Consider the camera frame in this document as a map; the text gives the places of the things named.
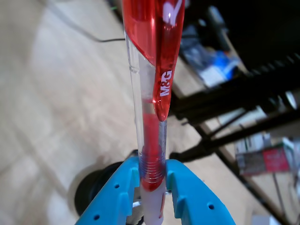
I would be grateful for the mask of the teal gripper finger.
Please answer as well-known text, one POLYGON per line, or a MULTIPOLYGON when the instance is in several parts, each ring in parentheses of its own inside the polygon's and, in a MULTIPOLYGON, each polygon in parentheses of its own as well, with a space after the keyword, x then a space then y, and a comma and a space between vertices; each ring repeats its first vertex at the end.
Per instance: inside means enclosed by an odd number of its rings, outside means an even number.
POLYGON ((135 188, 140 186, 139 159, 126 159, 77 221, 78 225, 124 225, 132 215, 135 188))
POLYGON ((178 160, 166 161, 166 188, 172 192, 174 217, 183 225, 235 224, 214 192, 178 160))

